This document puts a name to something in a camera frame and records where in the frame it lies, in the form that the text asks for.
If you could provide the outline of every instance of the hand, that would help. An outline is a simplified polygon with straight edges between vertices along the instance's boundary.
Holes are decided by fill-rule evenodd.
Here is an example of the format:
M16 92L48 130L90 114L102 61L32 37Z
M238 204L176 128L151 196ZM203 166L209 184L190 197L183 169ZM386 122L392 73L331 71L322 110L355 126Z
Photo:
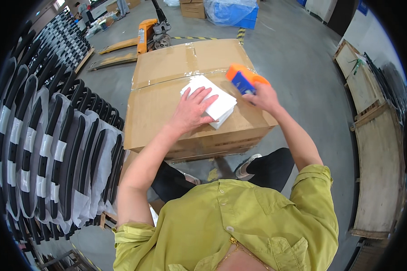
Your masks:
M274 114L275 111L282 108L277 99L276 91L270 85L255 82L255 89L256 95L244 94L243 98L270 114Z
M190 97L190 88L185 90L179 101L173 117L168 122L168 125L174 128L181 135L198 128L202 124L215 122L210 116L201 117L202 113L210 106L219 95L213 95L206 100L203 100L210 92L211 88L198 88Z

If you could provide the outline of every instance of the yellow-green shirt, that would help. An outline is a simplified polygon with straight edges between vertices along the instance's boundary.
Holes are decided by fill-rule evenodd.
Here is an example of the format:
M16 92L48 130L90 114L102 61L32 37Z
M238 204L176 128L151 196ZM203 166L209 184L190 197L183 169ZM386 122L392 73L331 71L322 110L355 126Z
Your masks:
M198 185L163 206L157 227L115 229L113 268L213 271L233 236L275 270L326 270L338 248L331 183L328 167L309 165L289 200L246 181Z

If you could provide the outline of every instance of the gold necklace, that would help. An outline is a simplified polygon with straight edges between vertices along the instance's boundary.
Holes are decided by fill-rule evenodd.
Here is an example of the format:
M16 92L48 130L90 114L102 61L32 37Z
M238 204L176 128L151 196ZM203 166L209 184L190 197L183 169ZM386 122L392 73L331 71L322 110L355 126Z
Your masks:
M246 252L249 256L251 256L252 258L254 258L255 260L257 260L258 262L260 262L267 270L270 270L270 269L268 268L268 266L267 266L263 261L261 261L258 257L256 257L255 255L253 255L252 253L249 253L249 252L245 251L244 248L242 248L242 247L238 244L237 240L236 240L234 237L231 236L231 237L229 238L229 242L235 244L237 247L235 248L234 251L231 251L228 255L226 255L226 256L223 258L223 260L217 265L216 270L220 267L220 265L221 265L233 252L236 252L236 251L238 251L238 250L242 250L242 251Z

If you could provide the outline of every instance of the pallet jack wheel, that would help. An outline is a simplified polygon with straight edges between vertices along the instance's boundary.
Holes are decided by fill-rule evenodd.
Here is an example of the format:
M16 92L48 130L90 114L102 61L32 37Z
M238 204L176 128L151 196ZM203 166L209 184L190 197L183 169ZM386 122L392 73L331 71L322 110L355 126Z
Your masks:
M158 40L154 43L154 48L156 50L169 46L170 46L170 36L167 34L161 40Z

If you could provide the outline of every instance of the yellow black hazard stripe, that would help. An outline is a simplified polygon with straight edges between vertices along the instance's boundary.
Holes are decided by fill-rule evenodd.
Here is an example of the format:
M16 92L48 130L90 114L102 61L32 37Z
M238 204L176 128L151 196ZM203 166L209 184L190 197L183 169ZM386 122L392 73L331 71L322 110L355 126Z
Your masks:
M237 34L237 40L239 40L239 43L241 45L244 44L244 36L246 35L246 29L245 28L239 28L238 29L238 34Z
M189 40L220 40L218 38L206 38L206 37L171 37L172 39L189 39Z
M73 246L73 248L76 249L76 250L80 253L80 255L83 256L90 264L92 264L96 269L98 269L98 271L102 271L101 268L99 268L99 267L96 266L94 263L92 263L92 261L89 260L88 257L84 256L83 253L82 253L78 248L76 248L76 246L75 246L72 242L70 242L70 243L71 243L71 245Z

